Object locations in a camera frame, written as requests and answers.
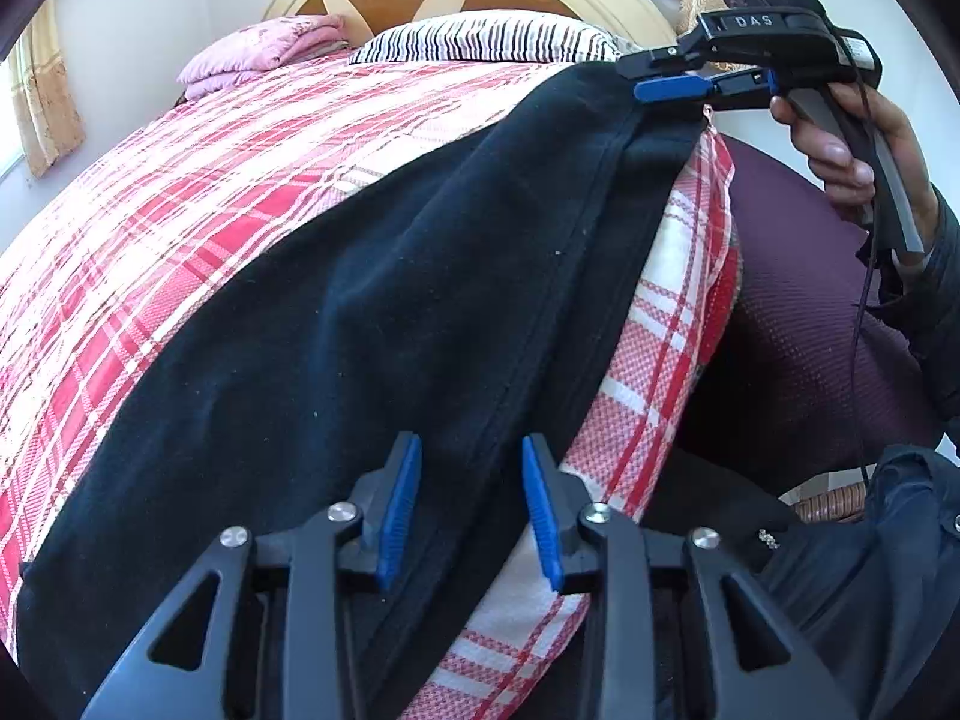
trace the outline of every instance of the black and white striped pillow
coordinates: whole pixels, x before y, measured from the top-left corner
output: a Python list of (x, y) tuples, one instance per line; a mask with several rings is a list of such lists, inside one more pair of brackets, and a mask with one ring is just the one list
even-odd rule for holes
[(381, 32), (350, 64), (463, 59), (488, 62), (613, 62), (620, 55), (606, 30), (531, 10), (469, 10), (404, 23)]

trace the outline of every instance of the red and white plaid bedspread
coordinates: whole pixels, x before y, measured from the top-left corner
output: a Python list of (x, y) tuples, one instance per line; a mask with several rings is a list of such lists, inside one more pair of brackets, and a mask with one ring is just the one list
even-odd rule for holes
[[(306, 220), (500, 119), (563, 67), (341, 57), (276, 71), (133, 133), (28, 225), (0, 256), (0, 635), (11, 650), (18, 563), (190, 314)], [(731, 177), (707, 129), (565, 458), (595, 499), (634, 517), (733, 302)], [(527, 533), (406, 716), (506, 717), (586, 608), (549, 590)]]

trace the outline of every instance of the cable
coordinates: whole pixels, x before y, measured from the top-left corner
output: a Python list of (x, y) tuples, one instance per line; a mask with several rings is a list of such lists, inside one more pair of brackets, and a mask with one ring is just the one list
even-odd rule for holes
[[(860, 92), (860, 99), (863, 101), (863, 111), (865, 114), (864, 125), (867, 129), (867, 136), (870, 139), (871, 153), (877, 153), (877, 123), (874, 122), (874, 113), (870, 108), (870, 98), (867, 97), (867, 84), (863, 80), (863, 74), (859, 66), (853, 60), (853, 54), (847, 41), (839, 33), (837, 28), (829, 23), (829, 29), (834, 40), (840, 46), (840, 49), (850, 62), (853, 71), (856, 73), (856, 86)], [(850, 344), (850, 412), (853, 420), (853, 435), (856, 436), (857, 454), (860, 464), (860, 475), (863, 477), (863, 484), (870, 484), (870, 476), (867, 474), (867, 447), (863, 440), (863, 431), (860, 426), (860, 410), (856, 397), (856, 349), (859, 346), (860, 333), (863, 329), (863, 317), (867, 312), (867, 300), (870, 298), (870, 286), (874, 280), (874, 269), (877, 267), (877, 230), (880, 229), (880, 205), (874, 203), (874, 229), (870, 238), (870, 256), (867, 259), (867, 274), (863, 278), (863, 289), (860, 291), (860, 300), (856, 306), (856, 319), (853, 321), (853, 337)]]

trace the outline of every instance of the hand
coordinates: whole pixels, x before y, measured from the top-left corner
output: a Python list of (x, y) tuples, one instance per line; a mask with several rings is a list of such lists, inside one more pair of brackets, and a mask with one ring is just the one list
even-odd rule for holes
[[(860, 90), (854, 85), (830, 84), (830, 90), (840, 107), (858, 119), (865, 119)], [(896, 166), (901, 171), (904, 188), (913, 209), (917, 231), (923, 246), (929, 250), (937, 231), (940, 213), (937, 196), (930, 184), (923, 151), (911, 127), (910, 119), (894, 103), (875, 89), (867, 88), (870, 110), (877, 129), (886, 135)], [(860, 209), (874, 196), (874, 171), (864, 162), (853, 159), (846, 143), (801, 119), (789, 101), (773, 98), (770, 113), (781, 124), (790, 127), (790, 140), (797, 151), (809, 158), (810, 172), (824, 182), (827, 198), (841, 218), (853, 221)], [(901, 258), (909, 264), (906, 257)], [(917, 256), (915, 262), (923, 258)]]

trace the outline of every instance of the metal bolt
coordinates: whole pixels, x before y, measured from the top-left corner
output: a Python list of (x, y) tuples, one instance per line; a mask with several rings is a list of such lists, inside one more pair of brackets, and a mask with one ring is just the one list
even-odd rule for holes
[(701, 549), (716, 549), (720, 546), (720, 533), (713, 528), (697, 528), (690, 533), (690, 541)]
[(224, 547), (242, 547), (250, 538), (250, 531), (240, 525), (233, 525), (220, 533), (220, 543)]
[(605, 503), (589, 503), (584, 506), (584, 510), (580, 514), (587, 522), (592, 522), (594, 525), (603, 525), (605, 522), (610, 522), (610, 507)]
[(356, 519), (356, 516), (357, 507), (349, 501), (335, 503), (326, 510), (326, 518), (330, 522), (350, 522), (352, 519)]

